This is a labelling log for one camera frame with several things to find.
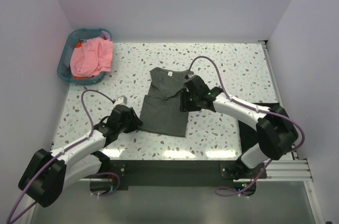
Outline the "dark green t-shirt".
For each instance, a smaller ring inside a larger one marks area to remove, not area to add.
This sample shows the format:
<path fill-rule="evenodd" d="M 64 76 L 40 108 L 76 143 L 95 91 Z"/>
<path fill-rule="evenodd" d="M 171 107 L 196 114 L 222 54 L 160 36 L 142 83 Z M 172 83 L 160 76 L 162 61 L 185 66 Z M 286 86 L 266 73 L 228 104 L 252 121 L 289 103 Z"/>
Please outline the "dark green t-shirt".
<path fill-rule="evenodd" d="M 141 131 L 185 137 L 188 113 L 180 111 L 180 91 L 185 77 L 193 72 L 156 67 L 150 71 L 151 83 L 141 108 Z"/>

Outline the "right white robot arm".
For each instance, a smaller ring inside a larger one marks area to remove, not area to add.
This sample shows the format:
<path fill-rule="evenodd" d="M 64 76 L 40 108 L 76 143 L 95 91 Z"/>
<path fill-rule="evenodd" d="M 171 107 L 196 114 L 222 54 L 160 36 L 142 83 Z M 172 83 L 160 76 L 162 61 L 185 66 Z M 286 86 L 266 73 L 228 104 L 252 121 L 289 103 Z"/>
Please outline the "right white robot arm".
<path fill-rule="evenodd" d="M 283 107 L 260 106 L 228 96 L 220 87 L 210 89 L 198 75 L 185 77 L 180 102 L 181 112 L 210 110 L 229 115 L 255 131 L 257 142 L 235 161 L 234 170 L 243 178 L 264 161 L 279 160 L 299 137 Z"/>

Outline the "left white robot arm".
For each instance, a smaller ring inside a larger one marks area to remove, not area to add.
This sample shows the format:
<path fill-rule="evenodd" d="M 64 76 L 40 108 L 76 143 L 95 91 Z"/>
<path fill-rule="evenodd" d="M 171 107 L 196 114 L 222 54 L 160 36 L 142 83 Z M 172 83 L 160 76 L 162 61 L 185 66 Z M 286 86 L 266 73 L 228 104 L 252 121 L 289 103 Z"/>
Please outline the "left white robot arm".
<path fill-rule="evenodd" d="M 72 145 L 35 152 L 19 181 L 19 189 L 42 207 L 50 206 L 69 183 L 80 178 L 80 174 L 92 174 L 84 166 L 87 156 L 115 142 L 119 134 L 134 132 L 141 126 L 142 121 L 133 108 L 116 105 L 109 116 Z"/>

